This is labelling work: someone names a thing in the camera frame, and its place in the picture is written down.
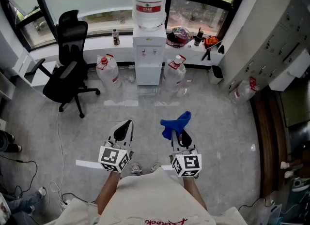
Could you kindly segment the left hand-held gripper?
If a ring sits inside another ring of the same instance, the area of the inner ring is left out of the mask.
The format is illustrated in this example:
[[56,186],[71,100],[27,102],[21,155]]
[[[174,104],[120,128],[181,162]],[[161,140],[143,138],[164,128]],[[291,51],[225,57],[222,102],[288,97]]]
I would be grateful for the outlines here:
[[132,142],[134,125],[125,120],[111,128],[104,145],[100,147],[98,163],[106,170],[121,173],[131,160],[133,151],[128,148]]

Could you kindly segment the blue cloth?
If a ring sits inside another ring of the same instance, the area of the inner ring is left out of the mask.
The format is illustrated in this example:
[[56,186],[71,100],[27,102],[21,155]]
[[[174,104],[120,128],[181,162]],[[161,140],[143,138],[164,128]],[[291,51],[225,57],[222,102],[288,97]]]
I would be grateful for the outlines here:
[[171,140],[172,130],[175,130],[176,134],[180,136],[183,129],[189,123],[190,119],[191,113],[186,111],[176,120],[161,120],[160,124],[165,127],[164,131],[162,132],[163,137]]

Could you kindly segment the white water dispenser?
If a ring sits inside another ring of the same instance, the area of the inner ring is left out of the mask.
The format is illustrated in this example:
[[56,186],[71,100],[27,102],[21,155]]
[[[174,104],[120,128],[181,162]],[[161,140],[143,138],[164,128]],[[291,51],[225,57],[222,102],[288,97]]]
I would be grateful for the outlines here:
[[166,39],[164,25],[160,25],[155,31],[145,31],[134,26],[133,53],[138,85],[157,86],[159,84]]

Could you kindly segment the person's right forearm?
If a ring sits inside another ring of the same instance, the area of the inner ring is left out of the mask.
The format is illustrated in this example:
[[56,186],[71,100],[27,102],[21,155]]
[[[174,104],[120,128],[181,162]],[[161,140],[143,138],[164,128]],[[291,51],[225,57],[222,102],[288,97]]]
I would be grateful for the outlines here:
[[195,179],[193,177],[183,178],[184,188],[207,210],[206,204],[195,184]]

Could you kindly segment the person's left forearm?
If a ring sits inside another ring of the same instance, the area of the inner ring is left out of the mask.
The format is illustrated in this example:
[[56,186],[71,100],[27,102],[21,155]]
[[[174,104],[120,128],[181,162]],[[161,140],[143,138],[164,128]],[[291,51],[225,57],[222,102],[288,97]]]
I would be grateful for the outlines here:
[[95,200],[97,205],[97,213],[101,215],[105,207],[115,194],[117,190],[117,185],[120,180],[121,173],[111,171],[108,179],[106,180],[104,186],[102,187],[98,197]]

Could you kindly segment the large red-label water jug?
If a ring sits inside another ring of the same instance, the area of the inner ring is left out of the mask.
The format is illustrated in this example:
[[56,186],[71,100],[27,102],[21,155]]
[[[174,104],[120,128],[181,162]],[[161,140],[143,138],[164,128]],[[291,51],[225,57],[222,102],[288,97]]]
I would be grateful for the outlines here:
[[134,23],[145,30],[156,30],[166,20],[166,0],[132,0]]

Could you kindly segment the person's left shoe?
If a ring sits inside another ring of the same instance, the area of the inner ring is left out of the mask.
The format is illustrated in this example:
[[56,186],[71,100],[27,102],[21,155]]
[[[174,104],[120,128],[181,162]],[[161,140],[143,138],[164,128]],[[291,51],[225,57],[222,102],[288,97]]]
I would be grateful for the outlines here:
[[142,172],[142,169],[141,169],[140,165],[138,163],[133,163],[132,167],[131,167],[131,174],[136,175],[136,176],[140,176],[141,172]]

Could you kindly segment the white flat board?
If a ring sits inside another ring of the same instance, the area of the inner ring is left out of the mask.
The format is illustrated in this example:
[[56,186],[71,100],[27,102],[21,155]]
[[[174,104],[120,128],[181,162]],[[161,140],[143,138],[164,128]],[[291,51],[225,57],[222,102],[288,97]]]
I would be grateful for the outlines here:
[[76,160],[76,165],[82,166],[82,167],[87,167],[87,168],[103,169],[102,165],[98,162]]

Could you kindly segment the person's beige shirt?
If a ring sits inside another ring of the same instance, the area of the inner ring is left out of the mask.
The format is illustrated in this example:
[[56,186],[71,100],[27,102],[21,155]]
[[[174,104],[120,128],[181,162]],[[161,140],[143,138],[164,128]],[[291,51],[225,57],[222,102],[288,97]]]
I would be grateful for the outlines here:
[[120,178],[101,215],[97,205],[76,198],[55,225],[247,225],[235,207],[212,216],[163,168],[141,176]]

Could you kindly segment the empty jug with red cap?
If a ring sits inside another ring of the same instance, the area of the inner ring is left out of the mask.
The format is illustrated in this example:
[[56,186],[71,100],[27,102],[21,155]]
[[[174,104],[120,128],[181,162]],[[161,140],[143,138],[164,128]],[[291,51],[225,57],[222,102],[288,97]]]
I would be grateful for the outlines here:
[[103,87],[108,91],[116,90],[120,87],[119,68],[111,54],[106,54],[105,56],[97,55],[96,73]]

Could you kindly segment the white waste bin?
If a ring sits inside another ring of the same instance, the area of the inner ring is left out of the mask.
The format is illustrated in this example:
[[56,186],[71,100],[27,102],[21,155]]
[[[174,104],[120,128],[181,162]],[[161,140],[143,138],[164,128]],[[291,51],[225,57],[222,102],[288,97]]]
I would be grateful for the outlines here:
[[222,69],[219,66],[212,65],[208,72],[208,78],[211,84],[218,84],[223,79]]

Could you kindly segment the empty jug lying bagged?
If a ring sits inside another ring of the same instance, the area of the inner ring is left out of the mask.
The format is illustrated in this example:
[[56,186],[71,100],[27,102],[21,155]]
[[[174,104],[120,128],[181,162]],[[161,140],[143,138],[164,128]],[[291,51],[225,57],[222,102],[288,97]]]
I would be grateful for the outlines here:
[[240,84],[229,93],[230,100],[233,104],[238,105],[251,99],[257,92],[256,79],[250,77],[247,80],[242,80]]

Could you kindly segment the colourful helmet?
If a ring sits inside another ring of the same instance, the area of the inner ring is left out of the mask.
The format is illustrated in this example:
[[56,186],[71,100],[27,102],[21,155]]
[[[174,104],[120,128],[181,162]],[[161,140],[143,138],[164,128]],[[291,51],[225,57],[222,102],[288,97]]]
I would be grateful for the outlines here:
[[193,40],[190,32],[182,27],[175,26],[171,28],[171,32],[167,34],[166,44],[175,48],[181,48]]

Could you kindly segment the black office chair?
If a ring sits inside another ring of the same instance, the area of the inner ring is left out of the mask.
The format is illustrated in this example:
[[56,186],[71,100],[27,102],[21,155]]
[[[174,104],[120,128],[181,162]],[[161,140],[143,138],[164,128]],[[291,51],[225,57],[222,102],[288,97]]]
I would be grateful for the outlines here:
[[59,61],[61,66],[56,72],[50,73],[43,66],[45,59],[39,60],[31,73],[41,70],[49,77],[43,88],[43,94],[50,100],[60,104],[59,112],[63,107],[75,100],[80,118],[84,118],[78,94],[95,92],[100,95],[98,88],[88,88],[84,81],[88,79],[88,64],[84,60],[83,50],[88,32],[88,23],[78,19],[78,10],[63,13],[57,26]]

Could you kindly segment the white cabinet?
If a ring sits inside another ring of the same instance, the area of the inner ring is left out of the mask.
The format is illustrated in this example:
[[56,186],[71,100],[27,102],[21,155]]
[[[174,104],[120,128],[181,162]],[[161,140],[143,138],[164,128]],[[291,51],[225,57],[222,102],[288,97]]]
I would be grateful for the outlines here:
[[301,78],[310,66],[310,53],[304,49],[289,66],[269,83],[271,90],[285,91],[295,78]]

